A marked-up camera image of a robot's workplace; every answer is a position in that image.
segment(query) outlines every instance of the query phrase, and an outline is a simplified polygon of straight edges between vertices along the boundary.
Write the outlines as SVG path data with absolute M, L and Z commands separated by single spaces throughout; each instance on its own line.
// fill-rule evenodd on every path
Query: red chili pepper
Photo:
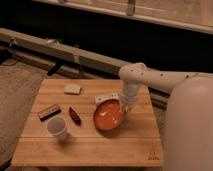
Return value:
M 72 118 L 72 120 L 75 122 L 76 125 L 81 125 L 80 117 L 71 107 L 69 107 L 69 114 L 70 114 L 70 117 Z

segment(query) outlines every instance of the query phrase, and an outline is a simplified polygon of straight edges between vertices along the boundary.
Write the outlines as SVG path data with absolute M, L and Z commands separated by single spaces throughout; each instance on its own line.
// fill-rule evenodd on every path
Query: wooden table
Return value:
M 68 83 L 80 84 L 81 94 L 65 95 L 63 89 Z M 94 96 L 120 92 L 121 87 L 120 80 L 44 80 L 19 139 L 12 165 L 161 167 L 162 144 L 146 86 L 141 87 L 137 104 L 119 128 L 105 134 L 95 129 Z M 63 143 L 47 133 L 46 123 L 41 123 L 37 116 L 38 111 L 56 103 L 62 108 L 59 115 L 66 119 L 70 134 Z M 69 106 L 80 115 L 80 127 L 69 117 Z

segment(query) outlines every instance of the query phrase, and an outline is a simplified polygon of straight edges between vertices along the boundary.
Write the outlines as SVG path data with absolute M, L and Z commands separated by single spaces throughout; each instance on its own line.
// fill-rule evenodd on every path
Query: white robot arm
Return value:
M 166 111 L 164 171 L 213 170 L 213 74 L 123 66 L 121 103 L 137 100 L 140 84 L 171 94 Z

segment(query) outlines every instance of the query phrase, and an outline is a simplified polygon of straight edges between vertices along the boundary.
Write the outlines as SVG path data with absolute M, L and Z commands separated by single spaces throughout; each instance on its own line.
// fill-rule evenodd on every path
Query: sponge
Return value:
M 81 86 L 77 84 L 67 84 L 64 87 L 64 93 L 65 94 L 80 94 L 81 92 Z

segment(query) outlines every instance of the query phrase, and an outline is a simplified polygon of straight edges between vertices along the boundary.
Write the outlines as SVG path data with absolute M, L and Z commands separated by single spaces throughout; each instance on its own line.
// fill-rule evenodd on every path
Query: black wall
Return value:
M 213 36 L 31 0 L 4 0 L 1 27 L 162 70 L 213 72 Z

